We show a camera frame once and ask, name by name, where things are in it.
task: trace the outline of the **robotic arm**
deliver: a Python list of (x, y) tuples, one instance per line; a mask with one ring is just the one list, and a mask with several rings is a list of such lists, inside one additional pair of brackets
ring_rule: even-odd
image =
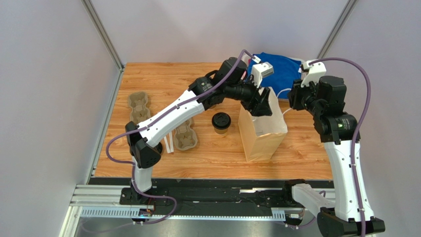
[(162, 145), (160, 141), (187, 119), (222, 103), (225, 98), (239, 100), (252, 116), (272, 115), (268, 101), (270, 90), (260, 87), (261, 80), (273, 74), (273, 67), (269, 63), (254, 65), (252, 74), (242, 79), (243, 75), (247, 74), (247, 66), (240, 61), (227, 80), (217, 89), (198, 100), (190, 101), (180, 107), (177, 106), (180, 102), (192, 99), (214, 87), (228, 74), (236, 61), (237, 58), (229, 58), (222, 63), (219, 70), (197, 78), (176, 101), (149, 120), (139, 124), (129, 122), (126, 125), (126, 131), (133, 131), (140, 127), (147, 128), (140, 133), (127, 136), (132, 160), (136, 164), (134, 178), (140, 191), (147, 191), (152, 186), (152, 168), (161, 159)]
[[(290, 203), (300, 203), (315, 217), (320, 232), (325, 237), (360, 235), (361, 215), (358, 205), (358, 191), (353, 182), (351, 169), (351, 140), (357, 126), (357, 119), (343, 111), (346, 86), (342, 78), (325, 76), (323, 63), (309, 66), (305, 62), (302, 69), (308, 72), (303, 80), (295, 80), (288, 93), (290, 107), (307, 110), (313, 115), (314, 128), (320, 135), (332, 167), (336, 202), (314, 191), (304, 180), (286, 183), (285, 195)], [(363, 200), (366, 233), (384, 232), (384, 221), (374, 216), (365, 191), (359, 160), (360, 136), (355, 144), (357, 178)]]

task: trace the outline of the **wooden table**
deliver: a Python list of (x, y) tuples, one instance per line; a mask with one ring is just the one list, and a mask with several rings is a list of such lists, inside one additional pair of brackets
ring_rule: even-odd
[[(220, 63), (129, 63), (122, 79), (110, 124), (100, 154), (96, 177), (129, 177), (131, 167), (110, 161), (105, 145), (125, 131), (130, 108), (127, 97), (133, 92), (146, 91), (151, 114), (165, 108), (178, 98), (188, 85), (207, 72), (218, 69)], [(282, 111), (287, 102), (280, 102)], [(199, 142), (193, 149), (174, 154), (163, 152), (154, 166), (153, 177), (160, 178), (238, 178), (238, 179), (332, 179), (329, 159), (313, 128), (311, 115), (306, 111), (285, 114), (288, 134), (271, 160), (246, 162), (238, 129), (240, 102), (230, 99), (193, 117), (192, 128)], [(228, 135), (215, 133), (211, 118), (226, 112), (232, 119)], [(110, 148), (116, 159), (131, 160), (126, 138), (116, 141)]]

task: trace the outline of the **metal frame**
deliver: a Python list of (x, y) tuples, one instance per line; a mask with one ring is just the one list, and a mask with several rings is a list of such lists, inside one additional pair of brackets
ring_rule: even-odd
[(330, 32), (328, 38), (326, 39), (326, 42), (324, 43), (322, 49), (317, 55), (317, 58), (326, 57), (326, 54), (328, 54), (329, 49), (331, 48), (333, 42), (335, 41), (342, 27), (344, 26), (346, 20), (351, 15), (351, 12), (354, 9), (357, 2), (358, 0), (348, 0), (341, 14), (339, 15), (339, 18), (337, 19), (334, 27), (332, 28), (332, 31)]
[(93, 7), (93, 4), (91, 0), (81, 0), (84, 4), (84, 7), (86, 11), (88, 12), (88, 15), (92, 19), (93, 24), (95, 25), (99, 35), (101, 36), (102, 40), (104, 41), (105, 46), (107, 47), (108, 52), (111, 55), (111, 58), (113, 59), (116, 66), (120, 69), (120, 71), (123, 70), (124, 65), (114, 48), (113, 44), (111, 43), (110, 37), (108, 36), (107, 32), (105, 31), (104, 26), (102, 25), (102, 22), (98, 16), (98, 13), (95, 10), (95, 7)]
[[(122, 185), (77, 185), (72, 196), (60, 237), (73, 237), (78, 229), (80, 218), (139, 218), (139, 209), (153, 209), (153, 205), (120, 205)], [(239, 193), (256, 191), (281, 190), (281, 188), (249, 188), (236, 189)], [(317, 188), (317, 192), (326, 191), (326, 198), (335, 201), (335, 190)], [(271, 216), (192, 216), (172, 215), (169, 219), (178, 220), (235, 220), (235, 221), (272, 221), (286, 220), (286, 214), (300, 212), (301, 207), (273, 207)], [(163, 215), (153, 215), (150, 219), (159, 219)]]
[(107, 116), (105, 117), (105, 120), (103, 122), (101, 133), (98, 136), (98, 140), (95, 145), (95, 153), (92, 159), (91, 167), (89, 169), (89, 172), (87, 176), (85, 177), (85, 183), (87, 184), (89, 182), (89, 179), (95, 175), (96, 165), (98, 164), (99, 155), (101, 154), (102, 145), (104, 144), (105, 135), (107, 133), (108, 125), (110, 123), (111, 114), (113, 113), (114, 105), (116, 103), (117, 95), (119, 93), (121, 81), (123, 79), (124, 69), (120, 71), (119, 78), (117, 79), (117, 83), (113, 89), (113, 94), (108, 106), (108, 112)]

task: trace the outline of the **brown paper bag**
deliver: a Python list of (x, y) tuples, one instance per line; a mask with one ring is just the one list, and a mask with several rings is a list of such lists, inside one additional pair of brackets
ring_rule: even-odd
[(278, 98), (272, 88), (269, 106), (272, 116), (252, 117), (243, 107), (240, 109), (238, 126), (247, 162), (270, 159), (288, 133)]

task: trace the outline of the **blue towel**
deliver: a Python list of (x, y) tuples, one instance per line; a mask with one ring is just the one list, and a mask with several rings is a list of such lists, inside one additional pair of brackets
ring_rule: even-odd
[[(298, 72), (301, 65), (300, 61), (293, 60), (281, 55), (274, 55), (268, 53), (255, 54), (262, 62), (268, 62), (273, 66), (274, 74), (263, 79), (260, 84), (262, 87), (270, 86), (276, 94), (279, 91), (291, 88), (293, 81), (301, 78), (301, 73)], [(253, 60), (250, 61), (248, 73), (252, 72), (252, 66), (256, 64)], [(287, 91), (282, 92), (278, 98), (287, 99)]]

